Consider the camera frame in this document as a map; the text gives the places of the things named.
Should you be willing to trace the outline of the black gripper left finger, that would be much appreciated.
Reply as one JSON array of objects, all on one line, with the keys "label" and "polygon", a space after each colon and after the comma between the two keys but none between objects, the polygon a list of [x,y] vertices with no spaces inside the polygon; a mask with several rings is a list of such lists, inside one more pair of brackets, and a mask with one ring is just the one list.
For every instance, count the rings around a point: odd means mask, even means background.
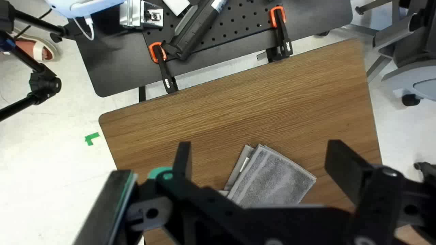
[{"label": "black gripper left finger", "polygon": [[180,142],[173,162],[173,173],[176,176],[191,179],[191,143]]}]

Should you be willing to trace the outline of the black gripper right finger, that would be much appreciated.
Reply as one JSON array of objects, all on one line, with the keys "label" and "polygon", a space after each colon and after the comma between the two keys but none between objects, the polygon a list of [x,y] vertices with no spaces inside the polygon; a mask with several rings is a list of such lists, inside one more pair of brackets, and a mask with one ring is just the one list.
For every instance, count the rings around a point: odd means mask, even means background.
[{"label": "black gripper right finger", "polygon": [[327,143],[324,169],[351,202],[369,195],[374,168],[344,142],[334,139]]}]

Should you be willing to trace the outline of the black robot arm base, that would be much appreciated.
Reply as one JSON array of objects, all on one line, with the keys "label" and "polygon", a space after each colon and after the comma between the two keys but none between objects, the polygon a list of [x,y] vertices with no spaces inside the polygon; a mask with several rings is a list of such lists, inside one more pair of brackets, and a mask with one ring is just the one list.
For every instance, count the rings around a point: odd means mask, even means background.
[{"label": "black robot arm base", "polygon": [[227,0],[199,0],[180,32],[166,45],[166,52],[176,59],[185,60],[226,4]]}]

